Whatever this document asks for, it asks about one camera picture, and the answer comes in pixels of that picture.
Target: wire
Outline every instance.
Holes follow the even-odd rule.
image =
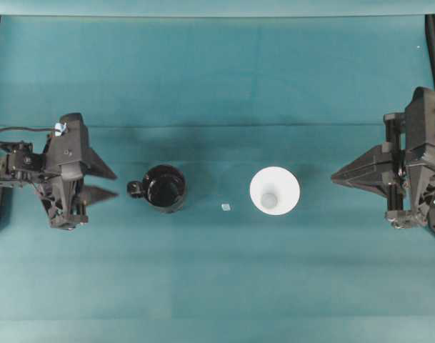
[[[31,131],[31,132],[61,132],[58,129],[32,129],[31,127],[23,127],[23,126],[9,126],[0,129],[0,133],[5,131]]]

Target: green table surface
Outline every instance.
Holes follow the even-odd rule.
[[[120,195],[63,232],[6,193],[0,342],[435,342],[435,238],[329,180],[432,83],[423,16],[4,17],[0,127],[81,111],[119,176],[86,183]],[[175,214],[125,194],[159,163],[189,185]],[[301,184],[281,217],[249,197],[271,165]]]

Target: mug handle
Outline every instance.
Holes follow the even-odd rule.
[[[126,192],[130,197],[138,199],[144,198],[146,191],[144,191],[143,184],[140,181],[131,181],[126,185]]]

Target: small white object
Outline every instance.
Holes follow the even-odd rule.
[[[55,131],[55,137],[61,136],[66,130],[66,123],[65,124],[56,123],[54,128],[55,128],[55,130],[58,130],[58,131]]]
[[[257,209],[273,216],[290,212],[300,199],[298,180],[280,166],[258,171],[252,178],[249,191]]]

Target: robotic arm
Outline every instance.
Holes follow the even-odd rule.
[[[72,230],[88,222],[87,206],[116,196],[84,185],[85,175],[113,180],[117,176],[89,146],[89,132],[80,113],[62,116],[58,126],[47,136],[42,154],[33,153],[31,143],[0,141],[0,149],[6,152],[0,159],[0,187],[32,184],[50,226]]]
[[[387,198],[385,217],[393,227],[429,225],[435,233],[435,92],[417,88],[405,112],[386,114],[384,123],[386,141],[340,169],[331,180]],[[406,194],[411,208],[405,210]]]

